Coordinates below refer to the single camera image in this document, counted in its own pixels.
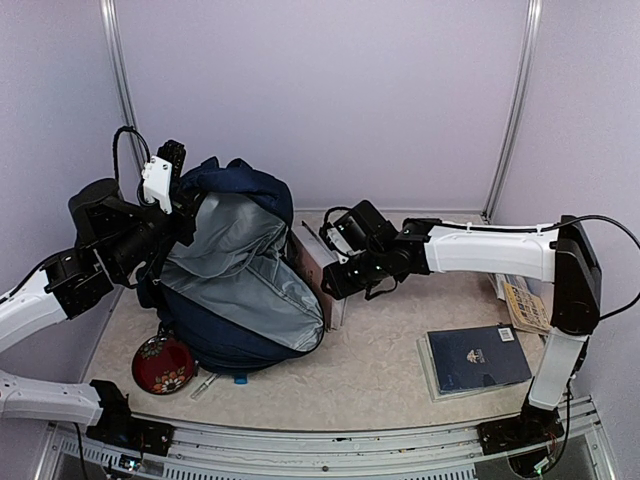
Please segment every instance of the red decorative plate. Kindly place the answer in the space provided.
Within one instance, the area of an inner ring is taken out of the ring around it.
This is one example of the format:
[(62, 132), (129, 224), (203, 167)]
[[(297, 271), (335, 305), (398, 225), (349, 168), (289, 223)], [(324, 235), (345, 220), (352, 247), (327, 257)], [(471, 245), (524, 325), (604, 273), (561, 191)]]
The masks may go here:
[(131, 364), (138, 386), (154, 395), (177, 392), (191, 380), (194, 371), (189, 348), (172, 336), (151, 337), (140, 346)]

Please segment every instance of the floral pattern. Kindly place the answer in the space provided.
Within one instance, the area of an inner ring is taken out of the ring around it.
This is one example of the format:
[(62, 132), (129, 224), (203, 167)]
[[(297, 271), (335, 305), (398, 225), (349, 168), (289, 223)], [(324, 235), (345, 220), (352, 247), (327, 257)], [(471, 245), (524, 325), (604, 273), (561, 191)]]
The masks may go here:
[(140, 355), (145, 360), (148, 360), (152, 357), (157, 357), (162, 353), (165, 342), (166, 342), (165, 339), (163, 340), (158, 339), (156, 341), (149, 341), (145, 343), (144, 345), (142, 345), (142, 347), (140, 347)]
[(153, 386), (153, 393), (172, 393), (182, 387), (185, 383), (185, 367), (179, 368), (176, 372), (164, 372), (161, 377), (156, 377), (156, 384)]

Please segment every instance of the beige floor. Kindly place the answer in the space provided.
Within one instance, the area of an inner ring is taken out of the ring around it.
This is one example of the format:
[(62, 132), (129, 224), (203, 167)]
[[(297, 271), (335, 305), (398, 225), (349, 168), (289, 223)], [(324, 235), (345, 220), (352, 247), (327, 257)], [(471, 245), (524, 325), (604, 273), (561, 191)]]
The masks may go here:
[[(389, 214), (401, 221), (406, 216)], [(440, 215), (454, 221), (477, 216)], [(321, 216), (299, 214), (296, 221), (318, 225)], [(112, 380), (130, 395), (131, 408), (194, 422), (276, 430), (379, 430), (429, 426), (515, 413), (528, 384), (445, 402), (431, 401), (416, 341), (429, 330), (508, 323), (503, 302), (487, 277), (449, 273), (413, 276), (391, 295), (370, 302), (349, 299), (345, 326), (328, 333), (302, 359), (250, 375), (245, 386), (221, 378), (199, 400), (189, 395), (206, 378), (194, 379), (173, 395), (140, 390), (131, 377), (138, 346), (154, 335), (155, 313), (143, 310), (134, 292), (123, 294), (87, 378)], [(531, 369), (542, 355), (539, 337), (520, 333)]]

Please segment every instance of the book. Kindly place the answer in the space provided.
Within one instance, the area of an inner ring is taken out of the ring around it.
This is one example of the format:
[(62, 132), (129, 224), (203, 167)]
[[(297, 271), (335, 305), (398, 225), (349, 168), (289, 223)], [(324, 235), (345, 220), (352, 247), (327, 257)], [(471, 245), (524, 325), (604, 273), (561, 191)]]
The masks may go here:
[(347, 299), (336, 300), (322, 291), (322, 269), (337, 262), (338, 256), (304, 222), (291, 229), (291, 237), (296, 250), (294, 269), (318, 297), (325, 330), (339, 330), (344, 323)]
[(503, 284), (511, 323), (518, 330), (546, 335), (551, 322), (542, 299), (528, 290)]
[(440, 394), (476, 391), (531, 379), (518, 337), (511, 327), (478, 327), (428, 332)]

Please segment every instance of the small blue object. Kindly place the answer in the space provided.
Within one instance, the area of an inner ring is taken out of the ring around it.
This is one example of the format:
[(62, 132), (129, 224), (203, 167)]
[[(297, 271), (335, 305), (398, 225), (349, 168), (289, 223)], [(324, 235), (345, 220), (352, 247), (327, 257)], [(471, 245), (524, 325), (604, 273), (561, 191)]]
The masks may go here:
[(249, 379), (247, 378), (247, 374), (246, 373), (240, 373), (238, 375), (235, 375), (233, 377), (233, 383), (235, 383), (236, 385), (246, 385), (247, 383), (249, 383)]

